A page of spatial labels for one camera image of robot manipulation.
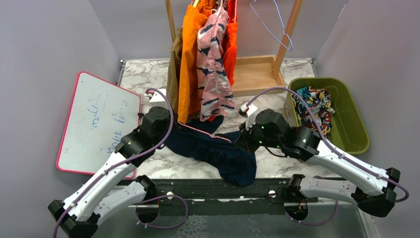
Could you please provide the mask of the pink wire hanger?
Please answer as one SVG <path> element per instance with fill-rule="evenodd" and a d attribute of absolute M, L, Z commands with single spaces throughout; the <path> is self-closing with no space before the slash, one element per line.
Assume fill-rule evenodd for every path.
<path fill-rule="evenodd" d="M 187 125 L 185 123 L 177 122 L 180 129 L 179 134 L 185 137 L 188 140 L 195 141 L 206 141 L 206 142 L 216 142 L 222 144 L 231 144 L 232 141 L 226 137 L 213 135 L 203 129 L 198 129 L 196 127 Z"/>

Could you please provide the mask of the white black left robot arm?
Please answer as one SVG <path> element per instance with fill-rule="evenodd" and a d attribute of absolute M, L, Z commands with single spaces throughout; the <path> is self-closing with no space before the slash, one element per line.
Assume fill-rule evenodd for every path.
<path fill-rule="evenodd" d="M 175 120 L 172 109 L 150 108 L 141 125 L 123 136 L 99 171 L 65 200 L 53 200 L 48 205 L 56 220 L 53 236 L 62 229 L 70 238 L 91 238 L 100 225 L 120 210 L 134 203 L 151 203 L 156 185 L 146 175 L 136 177 L 115 193 L 111 191 L 166 141 Z"/>

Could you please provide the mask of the navy blue shorts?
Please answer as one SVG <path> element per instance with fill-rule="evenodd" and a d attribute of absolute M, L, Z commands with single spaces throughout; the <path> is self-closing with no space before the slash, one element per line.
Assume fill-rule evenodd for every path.
<path fill-rule="evenodd" d="M 213 134 L 221 126 L 223 121 L 223 116 L 217 116 L 212 121 L 193 119 L 186 124 Z M 256 178 L 256 156 L 254 153 L 249 154 L 234 145 L 239 134 L 239 131 L 216 134 L 232 141 L 231 144 L 222 144 L 206 141 L 191 141 L 180 135 L 179 131 L 177 131 L 171 135 L 170 141 L 165 146 L 175 154 L 212 165 L 218 169 L 220 176 L 230 184 L 249 186 Z"/>

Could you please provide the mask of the colourful comic print shorts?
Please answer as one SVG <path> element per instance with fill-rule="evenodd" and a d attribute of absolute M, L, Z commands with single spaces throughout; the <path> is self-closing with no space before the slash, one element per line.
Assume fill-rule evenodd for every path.
<path fill-rule="evenodd" d="M 298 126 L 308 127 L 317 131 L 316 124 L 318 124 L 323 134 L 325 136 L 329 135 L 332 129 L 331 118 L 335 114 L 330 92 L 325 89 L 306 86 L 296 90 L 296 93 L 308 104 L 316 119 L 316 122 L 312 122 L 312 117 L 302 101 L 296 95 L 292 95 Z"/>

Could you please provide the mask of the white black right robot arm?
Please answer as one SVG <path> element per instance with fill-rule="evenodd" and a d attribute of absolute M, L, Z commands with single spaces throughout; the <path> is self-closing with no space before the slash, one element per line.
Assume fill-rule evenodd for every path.
<path fill-rule="evenodd" d="M 386 217 L 394 208 L 399 170 L 360 161 L 307 127 L 291 127 L 282 114 L 271 109 L 250 105 L 240 109 L 239 114 L 246 120 L 239 127 L 235 146 L 249 153 L 260 147 L 277 148 L 287 157 L 320 165 L 339 176 L 327 179 L 293 175 L 284 192 L 289 200 L 329 198 L 357 205 L 376 217 Z"/>

